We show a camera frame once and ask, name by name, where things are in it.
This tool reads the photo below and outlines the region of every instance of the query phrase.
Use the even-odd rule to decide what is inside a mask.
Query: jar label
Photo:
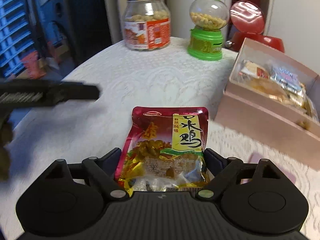
[[[150,22],[124,22],[124,36],[131,49],[156,49],[170,42],[169,18]]]

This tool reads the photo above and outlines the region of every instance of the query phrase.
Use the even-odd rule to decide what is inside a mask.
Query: gumball machine
[[[190,17],[196,25],[191,30],[188,53],[202,60],[222,58],[223,36],[220,29],[229,21],[229,10],[220,0],[195,0]]]

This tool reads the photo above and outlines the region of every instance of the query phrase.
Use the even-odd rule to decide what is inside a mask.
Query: table
[[[135,106],[205,106],[209,110],[207,147],[224,157],[248,161],[253,151],[292,172],[296,186],[309,202],[302,233],[320,238],[320,172],[279,151],[213,121],[236,53],[223,50],[217,62],[187,54],[187,40],[172,38],[167,48],[138,52],[119,42],[90,58],[66,77],[67,81],[99,84],[96,102],[69,101],[55,108],[31,110],[15,129],[9,146],[11,179],[0,184],[0,225],[7,240],[23,231],[15,204],[28,186],[55,160],[79,163],[122,148],[131,128]]]

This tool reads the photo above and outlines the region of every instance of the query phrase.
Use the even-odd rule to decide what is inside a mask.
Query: round table
[[[131,51],[123,42],[101,51],[65,78],[99,84],[99,100],[34,109],[17,125],[9,145],[11,178],[0,184],[0,226],[7,240],[23,232],[15,204],[28,186],[55,159],[79,163],[122,148],[135,106],[207,107],[207,147],[245,162],[257,151],[293,173],[310,206],[301,232],[310,239],[320,238],[320,172],[213,121],[237,54],[224,49],[220,61],[201,61],[187,54],[187,40],[171,41],[167,48],[155,51]]]

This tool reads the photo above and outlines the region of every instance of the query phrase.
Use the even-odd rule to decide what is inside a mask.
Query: pink box
[[[244,59],[259,65],[272,60],[298,75],[320,116],[320,77],[303,64],[257,41],[246,38],[235,60],[215,121],[274,147],[320,170],[320,124],[292,106],[235,80]],[[308,123],[308,130],[297,123]]]

